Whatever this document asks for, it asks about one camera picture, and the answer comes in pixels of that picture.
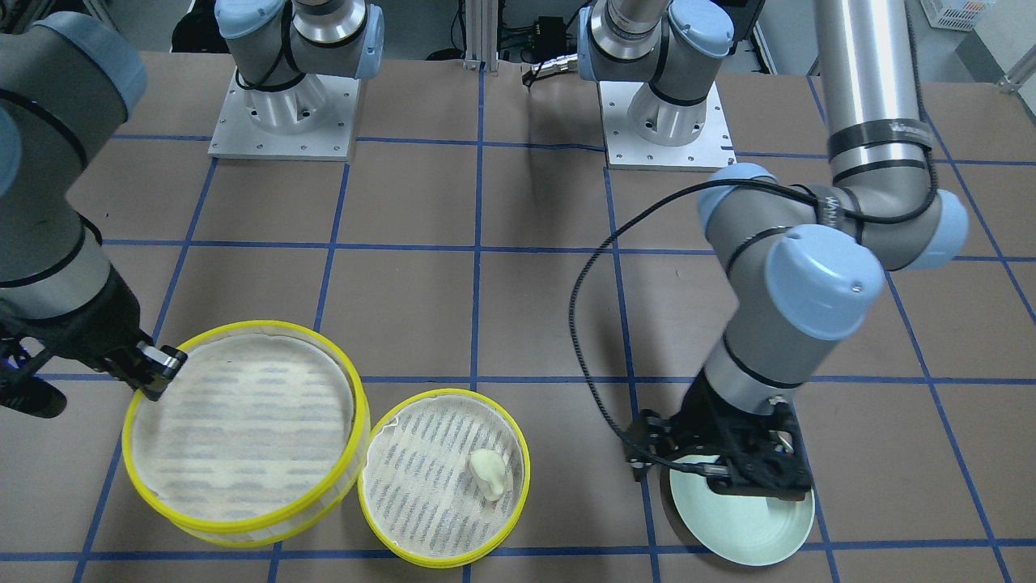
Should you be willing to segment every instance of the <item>white mounting plate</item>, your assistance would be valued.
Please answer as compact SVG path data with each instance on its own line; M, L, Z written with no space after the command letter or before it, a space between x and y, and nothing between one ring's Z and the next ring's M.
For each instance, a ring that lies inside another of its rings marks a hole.
M652 143L633 130L626 112L641 85L643 83L622 81L598 83L608 166L627 170L712 172L738 161L715 83L707 97L709 113L701 133L684 146Z
M359 81L318 75L335 111L323 125L301 134L270 134L256 125L244 101L244 90L233 78L212 130L212 157L244 159L330 159L348 162L352 150L359 98Z

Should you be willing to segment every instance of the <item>white basket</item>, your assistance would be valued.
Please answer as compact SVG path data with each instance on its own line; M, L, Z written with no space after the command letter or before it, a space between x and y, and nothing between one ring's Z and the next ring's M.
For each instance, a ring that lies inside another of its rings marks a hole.
M921 0L921 6L932 27L970 31L994 2L996 0Z

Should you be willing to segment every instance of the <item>blue joint cap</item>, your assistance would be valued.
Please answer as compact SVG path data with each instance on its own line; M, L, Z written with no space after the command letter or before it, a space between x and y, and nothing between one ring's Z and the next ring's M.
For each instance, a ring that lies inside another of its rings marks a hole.
M126 119L133 113L147 88L144 61L117 32L79 12L54 12L33 24L64 36L105 71L122 97Z
M968 238L968 210L950 191L939 188L942 213L931 240L904 269L927 269L946 264L960 252Z
M848 234L799 225L767 254L767 290L792 326L819 341L856 332L885 286L881 261Z
M709 176L710 180L719 180L723 178L772 178L777 181L777 177L770 173L769 170L759 166L758 164L752 164L751 162L742 162L739 164L731 164L726 168L720 168ZM701 230L702 232L709 229L709 218L712 217L712 213L719 206L719 203L726 198L726 195L733 192L738 186L712 186L707 187L698 193L698 218L701 220Z
M15 183L22 165L22 134L7 111L0 107L0 198Z
M381 55L384 54L385 19L381 8L367 6L367 30L364 32L364 51L356 65L356 79L373 79L381 70Z
M684 40L714 59L725 57L733 45L733 22L709 0L672 0L669 22Z
M224 38L240 38L277 18L284 0L217 0L215 22Z
M579 78L583 81L597 81L597 76L594 75L594 61L589 59L591 47L593 43L589 40L589 6L584 6L579 9L579 35L577 41L577 59L576 63L579 66Z

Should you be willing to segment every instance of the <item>tiled surface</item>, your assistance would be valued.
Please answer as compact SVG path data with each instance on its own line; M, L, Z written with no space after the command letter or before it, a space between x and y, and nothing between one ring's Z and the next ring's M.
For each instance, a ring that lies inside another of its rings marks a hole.
M823 522L789 560L747 569L690 535L658 472L631 479L566 323L589 250L702 175L606 170L596 90L575 76L527 91L517 67L480 76L456 62L386 61L364 88L347 167L212 164L206 136L232 61L145 59L137 115L68 196L105 232L145 330L177 344L244 319L317 328L355 362L374 419L429 388L482 391L525 432L531 492L510 537L466 569L395 558L354 494L283 545L212 547L150 509L113 458L128 389L55 363L48 379L68 411L0 411L0 580L1036 578L1036 253L1025 222L1036 152L1028 120L988 87L926 86L947 148L936 151L941 184L971 194L971 238L939 270L893 273L863 328L799 392ZM829 178L806 80L723 76L720 90L740 159L785 182ZM675 410L736 299L692 197L618 247L587 278L577 324L625 425L634 398Z

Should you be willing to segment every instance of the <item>large yellow-rimmed container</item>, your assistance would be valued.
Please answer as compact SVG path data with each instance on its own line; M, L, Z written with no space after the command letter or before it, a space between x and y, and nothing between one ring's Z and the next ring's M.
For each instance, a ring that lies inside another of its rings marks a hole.
M159 403L138 393L122 453L137 492L204 541L256 547L298 533L363 470L370 411L359 375L327 339L277 321L230 324L190 355Z
M468 468L491 450L505 468L503 495L489 500ZM374 427L359 503L378 538L421 566L478 560L511 533L528 496L529 456L514 418L489 398L435 389L410 398Z

